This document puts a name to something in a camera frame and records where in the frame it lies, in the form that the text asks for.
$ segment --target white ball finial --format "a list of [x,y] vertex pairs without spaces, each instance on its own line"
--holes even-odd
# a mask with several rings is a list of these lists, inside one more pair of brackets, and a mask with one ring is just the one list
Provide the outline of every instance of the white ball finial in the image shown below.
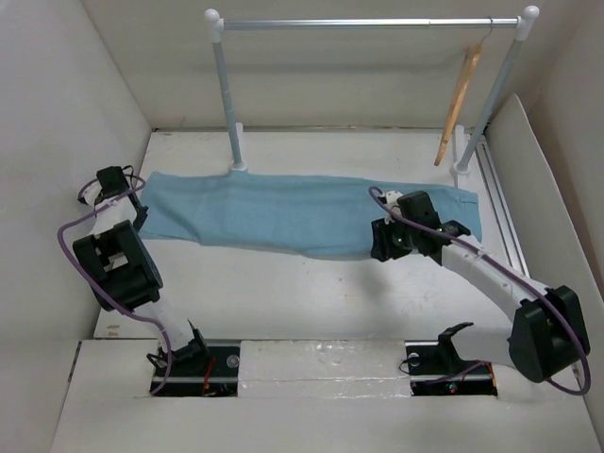
[[208,9],[204,13],[204,17],[206,18],[206,21],[210,23],[218,22],[220,20],[220,14],[218,14],[218,11],[216,9]]
[[526,7],[524,11],[522,11],[523,19],[532,19],[533,21],[539,17],[539,8],[537,7]]

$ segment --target white platform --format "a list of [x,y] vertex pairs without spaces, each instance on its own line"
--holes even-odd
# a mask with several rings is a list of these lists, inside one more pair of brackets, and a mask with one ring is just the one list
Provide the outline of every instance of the white platform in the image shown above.
[[0,451],[50,451],[76,350],[76,341],[3,341],[0,346]]
[[[503,401],[492,396],[151,397],[151,365],[144,356],[156,345],[84,342],[52,453],[600,451],[583,399],[548,391],[538,399]],[[244,348],[242,368],[247,358],[259,359]],[[277,372],[275,364],[268,373]]]
[[[432,165],[440,134],[409,130],[246,132],[244,158],[257,174],[361,176],[453,185],[452,153]],[[156,132],[142,176],[158,171],[224,174],[224,132]],[[476,157],[466,189],[478,193],[483,243],[507,256]],[[474,321],[504,327],[496,306],[431,260],[312,260],[285,253],[146,241],[164,280],[163,296],[213,339],[433,338]],[[146,328],[102,311],[96,338],[150,338]]]

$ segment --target white floor panel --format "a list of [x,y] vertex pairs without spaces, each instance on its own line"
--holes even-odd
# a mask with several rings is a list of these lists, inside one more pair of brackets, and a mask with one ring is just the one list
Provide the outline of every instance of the white floor panel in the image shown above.
[[155,346],[84,342],[52,453],[600,451],[582,398],[571,396],[151,397],[144,355]]
[[[440,135],[430,131],[249,132],[249,171],[258,174],[361,176],[453,184],[451,154],[435,167]],[[154,171],[193,176],[227,171],[226,133],[156,132],[142,176]],[[469,187],[478,193],[483,243],[505,257],[497,220],[476,159]],[[146,241],[162,274],[163,295],[207,338],[432,338],[474,321],[508,324],[496,306],[434,262],[419,256],[376,260],[312,260],[287,253]],[[97,338],[149,338],[145,326],[101,312]]]

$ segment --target wire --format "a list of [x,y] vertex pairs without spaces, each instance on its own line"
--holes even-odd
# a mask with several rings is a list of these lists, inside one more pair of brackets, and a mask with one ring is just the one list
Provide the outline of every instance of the wire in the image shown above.
[[204,387],[203,389],[201,389],[201,395],[203,396],[204,394],[206,394],[206,390],[210,387],[208,385],[208,379],[210,378],[211,375],[211,370],[214,367],[214,363],[216,363],[216,358],[212,358],[210,365],[208,366],[208,372],[206,373],[206,377],[204,377]]
[[[134,312],[128,311],[125,308],[123,308],[120,304],[118,304],[115,300],[113,300],[113,298],[109,294],[107,294],[103,290],[103,288],[101,288],[99,286],[99,284],[96,283],[96,281],[94,281],[94,279],[84,270],[84,268],[77,261],[77,258],[74,256],[74,254],[69,249],[67,243],[65,242],[65,231],[67,231],[69,228],[75,227],[83,222],[86,222],[88,219],[93,218],[95,215],[100,214],[104,210],[108,210],[109,207],[111,207],[116,201],[119,201],[122,198],[125,198],[125,197],[131,195],[132,193],[135,193],[135,192],[141,190],[145,185],[144,179],[142,179],[139,176],[133,176],[133,177],[137,181],[141,182],[141,184],[138,187],[136,187],[136,188],[133,187],[133,188],[125,191],[124,193],[119,194],[118,196],[116,196],[115,198],[110,200],[107,204],[103,205],[102,207],[100,207],[96,210],[93,210],[92,212],[89,212],[88,214],[84,215],[83,217],[80,217],[77,220],[74,220],[73,222],[63,225],[62,227],[59,228],[59,231],[57,231],[57,240],[59,241],[60,249],[65,254],[65,257],[67,257],[67,260],[69,260],[69,262],[72,263],[72,265],[75,267],[75,269],[86,280],[86,282],[92,287],[92,289],[94,290],[95,293],[99,294],[118,313],[123,314],[123,316],[127,316],[128,318],[131,318],[135,321],[140,321],[142,323],[152,324],[159,329],[159,332],[161,333],[163,341],[165,342],[165,346],[166,346],[166,350],[167,350],[166,351],[167,359],[166,359],[166,371],[165,371],[165,374],[163,375],[163,380],[151,392],[151,394],[156,394],[166,385],[166,382],[168,381],[168,377],[170,376],[170,373],[172,372],[172,363],[173,363],[172,345],[170,343],[170,337],[168,336],[168,334],[166,332],[165,326],[156,319],[147,318],[145,316],[139,316],[138,314],[135,314]],[[82,193],[87,187],[90,187],[95,181],[91,181],[88,184],[86,184],[86,186],[84,186],[84,188],[80,191],[80,193]]]
[[402,362],[400,362],[400,364],[398,365],[398,371],[400,371],[401,373],[405,373],[407,376],[411,376],[411,373],[409,371],[403,370],[403,365],[406,365],[408,363],[409,359],[404,359]]
[[488,365],[488,364],[489,364],[489,362],[487,362],[487,361],[477,361],[476,363],[473,363],[472,365],[468,366],[465,370],[461,370],[459,373],[455,373],[454,375],[439,377],[438,379],[427,380],[424,383],[430,384],[430,385],[431,384],[440,384],[441,382],[448,382],[449,380],[458,378],[459,376],[463,376],[463,378],[465,378],[469,373],[473,372],[477,368],[484,366],[484,365]]
[[570,327],[570,324],[568,324],[568,321],[566,321],[566,319],[564,319],[564,316],[562,316],[562,314],[556,309],[556,307],[554,307],[554,305],[549,300],[547,300],[541,293],[539,293],[539,291],[537,291],[535,288],[533,288],[525,280],[518,277],[514,272],[507,269],[503,264],[499,263],[497,260],[490,257],[488,254],[482,253],[480,251],[480,249],[478,247],[476,247],[475,245],[473,245],[467,241],[464,241],[463,239],[457,238],[455,236],[451,236],[450,234],[443,233],[442,231],[438,231],[436,229],[432,229],[427,226],[423,226],[421,224],[418,224],[417,222],[406,219],[405,217],[403,217],[400,214],[397,214],[396,212],[394,212],[394,210],[390,209],[388,206],[386,206],[384,203],[381,202],[381,200],[379,199],[379,196],[382,195],[383,193],[384,193],[384,191],[381,190],[379,187],[371,186],[369,188],[369,194],[374,199],[374,201],[383,210],[388,212],[393,219],[395,219],[398,222],[401,222],[405,225],[408,225],[410,227],[414,227],[414,228],[417,228],[428,234],[431,234],[432,236],[447,239],[448,241],[451,241],[453,243],[458,243],[459,245],[463,246],[464,248],[470,250],[472,253],[479,256],[481,259],[488,262],[492,267],[494,267],[501,274],[503,274],[504,276],[506,276],[507,278],[512,280],[514,283],[517,283],[518,285],[522,286],[529,293],[531,293],[535,297],[537,297],[537,299],[539,299],[539,301],[552,313],[554,318],[556,318],[556,320],[561,324],[562,328],[564,329],[564,331],[570,338],[571,343],[577,349],[577,353],[579,355],[579,361],[581,362],[581,366],[583,367],[583,375],[584,375],[583,386],[579,390],[574,390],[574,389],[569,389],[567,387],[563,387],[558,382],[554,382],[550,378],[546,379],[546,381],[549,382],[552,386],[554,386],[558,390],[565,392],[567,394],[581,396],[581,395],[587,394],[589,392],[590,388],[592,387],[592,372],[590,370],[589,363],[587,361],[587,355],[585,354],[585,350],[583,349],[583,346],[581,345],[579,337],[577,336],[577,334],[575,333],[573,328]]

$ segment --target white wall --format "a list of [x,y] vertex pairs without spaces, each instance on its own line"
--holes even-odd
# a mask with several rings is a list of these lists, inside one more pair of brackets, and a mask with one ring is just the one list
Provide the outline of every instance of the white wall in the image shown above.
[[585,15],[529,119],[604,294],[604,2]]
[[[583,5],[534,0],[542,16],[507,92],[533,99]],[[218,80],[203,22],[227,18],[515,17],[531,0],[82,0],[151,126],[222,126]],[[465,47],[485,30],[240,32],[226,35],[236,112],[249,126],[442,126]],[[471,126],[512,30],[496,30],[470,86]]]
[[56,231],[150,128],[77,0],[0,2],[0,56],[0,341],[80,339],[98,308]]

